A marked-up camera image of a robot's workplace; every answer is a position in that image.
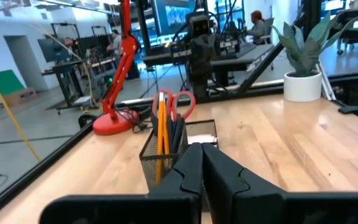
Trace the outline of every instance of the green panel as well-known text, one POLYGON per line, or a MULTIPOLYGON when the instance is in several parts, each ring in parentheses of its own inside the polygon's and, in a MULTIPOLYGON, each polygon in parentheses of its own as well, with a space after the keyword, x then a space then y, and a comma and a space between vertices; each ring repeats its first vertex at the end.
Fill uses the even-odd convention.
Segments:
POLYGON ((12 70, 0 72, 0 92, 2 95, 8 95, 23 89, 24 86, 12 70))

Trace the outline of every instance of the concrete floor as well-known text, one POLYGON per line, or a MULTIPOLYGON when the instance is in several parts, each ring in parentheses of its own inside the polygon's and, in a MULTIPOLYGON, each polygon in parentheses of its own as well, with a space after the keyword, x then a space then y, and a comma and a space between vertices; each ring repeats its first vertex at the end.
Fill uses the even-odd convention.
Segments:
MULTIPOLYGON (((284 73, 293 70, 282 52, 274 61, 275 69, 267 69, 257 80, 265 82, 282 79, 284 73)), ((342 56, 336 55, 336 49, 331 47, 321 56, 323 67, 328 75, 335 73, 358 72, 358 44, 353 51, 347 50, 342 56)), ((160 67, 157 70, 159 89, 168 88, 178 92, 181 87, 181 78, 178 68, 171 65, 160 67)), ((241 83, 250 75, 250 72, 235 72, 235 80, 241 83)), ((141 96, 154 96, 157 92, 154 85, 154 77, 142 72, 138 80, 127 81, 120 92, 117 101, 136 99, 141 96)), ((25 105, 12 108, 12 112, 20 124, 25 136, 31 141, 31 145, 41 158, 45 158, 51 152, 61 146, 67 139, 80 130, 78 118, 82 112, 77 109, 63 110, 57 115, 55 110, 46 110, 49 106, 61 101, 63 95, 59 88, 39 93, 38 98, 25 105)), ((6 111, 0 108, 0 142, 17 141, 20 136, 8 117, 6 111)), ((8 176, 0 177, 0 192, 16 181, 20 176, 35 166, 37 161, 26 147, 24 142, 11 142, 0 144, 0 174, 8 176)))

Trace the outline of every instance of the cardboard box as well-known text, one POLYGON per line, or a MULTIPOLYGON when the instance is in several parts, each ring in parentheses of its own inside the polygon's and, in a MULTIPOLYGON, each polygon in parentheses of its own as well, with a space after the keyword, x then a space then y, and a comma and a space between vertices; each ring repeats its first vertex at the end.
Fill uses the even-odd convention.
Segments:
POLYGON ((9 106, 17 106, 33 100, 37 97, 34 88, 28 87, 14 93, 4 95, 4 99, 9 106))

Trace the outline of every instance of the doorway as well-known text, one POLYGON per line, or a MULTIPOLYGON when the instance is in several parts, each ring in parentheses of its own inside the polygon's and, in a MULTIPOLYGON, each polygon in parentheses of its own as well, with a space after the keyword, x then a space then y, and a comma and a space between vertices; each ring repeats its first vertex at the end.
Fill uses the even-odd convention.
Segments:
POLYGON ((32 87, 36 91, 47 89, 47 83, 41 76, 41 69, 27 36, 4 36, 4 38, 27 87, 32 87))

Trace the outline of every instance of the white plant pot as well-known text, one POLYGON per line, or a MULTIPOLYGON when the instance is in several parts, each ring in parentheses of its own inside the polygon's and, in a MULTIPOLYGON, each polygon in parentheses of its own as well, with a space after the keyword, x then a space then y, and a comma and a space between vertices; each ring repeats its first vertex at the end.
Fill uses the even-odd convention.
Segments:
POLYGON ((323 76, 317 71, 310 77, 292 77, 294 72, 284 75, 284 99, 292 102, 311 102, 321 97, 323 76))

